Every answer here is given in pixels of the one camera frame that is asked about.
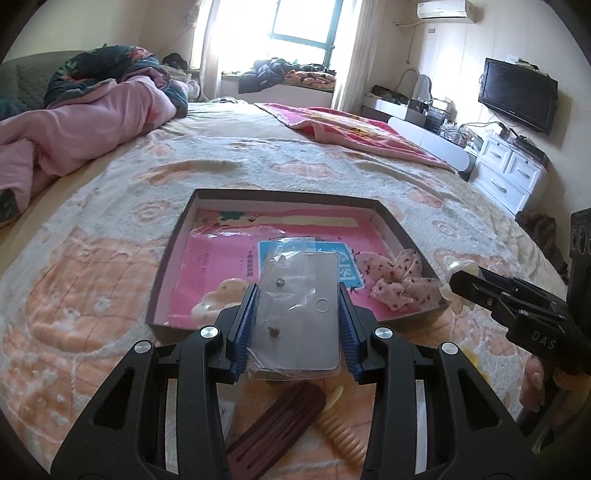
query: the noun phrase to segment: pink blanket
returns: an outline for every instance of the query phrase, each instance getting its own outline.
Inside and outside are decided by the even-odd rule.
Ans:
[[[0,226],[53,180],[146,134],[176,107],[146,76],[107,83],[84,104],[21,113],[0,122]]]
[[[384,122],[361,118],[330,108],[295,108],[279,103],[255,103],[282,124],[310,135],[318,143],[373,153],[398,160],[415,161],[431,167],[453,169]]]

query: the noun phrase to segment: curtain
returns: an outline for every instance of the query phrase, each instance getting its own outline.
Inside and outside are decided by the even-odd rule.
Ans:
[[[222,71],[219,63],[221,29],[218,15],[223,0],[201,0],[195,25],[191,68],[199,68],[200,102],[219,97]]]
[[[332,108],[359,113],[368,87],[386,0],[345,0],[335,40]]]

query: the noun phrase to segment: television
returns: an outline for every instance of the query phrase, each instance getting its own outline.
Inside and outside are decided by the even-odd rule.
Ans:
[[[549,135],[558,108],[558,82],[526,67],[486,59],[478,101]]]

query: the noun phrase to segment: plastic bag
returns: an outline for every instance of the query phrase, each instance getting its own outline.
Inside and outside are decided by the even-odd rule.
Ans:
[[[340,371],[339,257],[313,238],[273,241],[259,281],[251,378],[323,378]]]
[[[445,283],[439,287],[439,291],[441,292],[441,296],[450,302],[450,307],[453,310],[453,313],[459,315],[466,305],[469,309],[474,310],[474,304],[456,295],[452,292],[452,289],[449,286],[449,281],[454,273],[459,271],[465,271],[469,274],[479,276],[480,275],[480,268],[474,262],[474,260],[469,260],[467,258],[456,258],[451,255],[445,256],[443,259],[443,269],[445,272]]]

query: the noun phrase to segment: bed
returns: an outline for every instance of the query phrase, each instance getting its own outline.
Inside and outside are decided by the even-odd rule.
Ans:
[[[446,255],[474,259],[564,297],[566,288],[527,234],[456,174],[442,168],[321,145],[255,105],[192,103],[175,119],[60,179],[15,224],[0,230],[0,407],[34,457],[57,449],[144,323],[167,239],[195,188],[269,189],[379,199],[443,276]],[[483,309],[447,310],[405,337],[450,340],[519,413],[526,352]],[[367,439],[372,387],[344,385],[335,407]],[[230,437],[248,428],[282,387],[241,380],[220,396],[237,401]],[[174,432],[169,422],[169,445]],[[174,470],[171,457],[170,468]],[[265,479],[359,478],[310,429]]]

